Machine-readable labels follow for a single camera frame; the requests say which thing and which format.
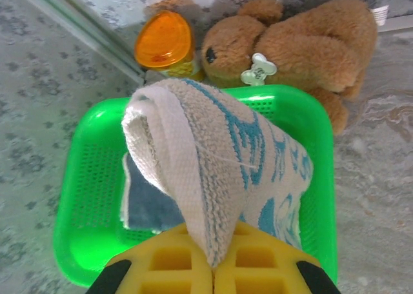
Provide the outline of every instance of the towel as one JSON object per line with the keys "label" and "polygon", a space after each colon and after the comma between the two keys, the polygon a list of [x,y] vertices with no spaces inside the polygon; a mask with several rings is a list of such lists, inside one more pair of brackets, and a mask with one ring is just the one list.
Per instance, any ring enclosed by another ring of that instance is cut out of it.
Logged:
{"label": "towel", "polygon": [[297,248],[313,172],[302,145],[229,94],[189,79],[138,89],[122,120],[143,177],[173,198],[215,268],[238,219]]}
{"label": "towel", "polygon": [[123,170],[121,220],[126,229],[161,233],[184,222],[176,202],[146,181],[129,153],[123,157]]}

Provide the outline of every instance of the orange plastic cap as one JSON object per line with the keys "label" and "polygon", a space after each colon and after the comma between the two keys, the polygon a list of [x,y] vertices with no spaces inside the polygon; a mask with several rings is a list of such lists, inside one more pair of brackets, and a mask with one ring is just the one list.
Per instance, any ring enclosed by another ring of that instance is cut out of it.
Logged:
{"label": "orange plastic cap", "polygon": [[136,40],[135,59],[147,68],[162,68],[184,59],[192,50],[192,34],[185,19],[163,10],[143,27]]}

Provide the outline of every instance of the green plastic basket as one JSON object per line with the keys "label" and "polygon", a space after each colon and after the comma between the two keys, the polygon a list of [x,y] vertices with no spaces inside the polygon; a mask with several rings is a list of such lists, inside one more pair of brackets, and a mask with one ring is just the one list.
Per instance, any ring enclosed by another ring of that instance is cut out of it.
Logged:
{"label": "green plastic basket", "polygon": [[[262,113],[299,141],[314,163],[310,188],[301,199],[300,236],[337,281],[333,140],[323,107],[289,86],[225,90]],[[125,183],[122,156],[126,143],[121,119],[128,102],[109,99],[91,108],[73,136],[57,214],[54,251],[62,272],[73,283],[89,286],[114,255],[152,237],[130,231],[119,220]]]}

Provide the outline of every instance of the yellow plastic piece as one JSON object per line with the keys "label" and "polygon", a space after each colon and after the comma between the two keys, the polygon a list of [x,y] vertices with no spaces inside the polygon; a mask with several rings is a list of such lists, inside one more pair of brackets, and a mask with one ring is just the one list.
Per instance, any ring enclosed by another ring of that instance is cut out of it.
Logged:
{"label": "yellow plastic piece", "polygon": [[185,19],[163,10],[143,27],[135,43],[136,61],[169,77],[202,80],[204,73],[195,57],[192,31]]}
{"label": "yellow plastic piece", "polygon": [[226,259],[215,269],[185,224],[114,257],[132,262],[116,294],[311,294],[296,263],[310,255],[238,222]]}

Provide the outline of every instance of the teddy bear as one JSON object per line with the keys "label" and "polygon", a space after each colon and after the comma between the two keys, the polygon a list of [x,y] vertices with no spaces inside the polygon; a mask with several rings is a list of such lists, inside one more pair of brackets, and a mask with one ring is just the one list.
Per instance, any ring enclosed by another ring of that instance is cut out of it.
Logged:
{"label": "teddy bear", "polygon": [[375,49],[374,16],[360,0],[329,1],[280,21],[282,15],[281,2],[255,0],[216,23],[201,47],[203,68],[220,88],[255,77],[304,90],[324,106],[339,135],[348,119],[343,100],[358,96]]}

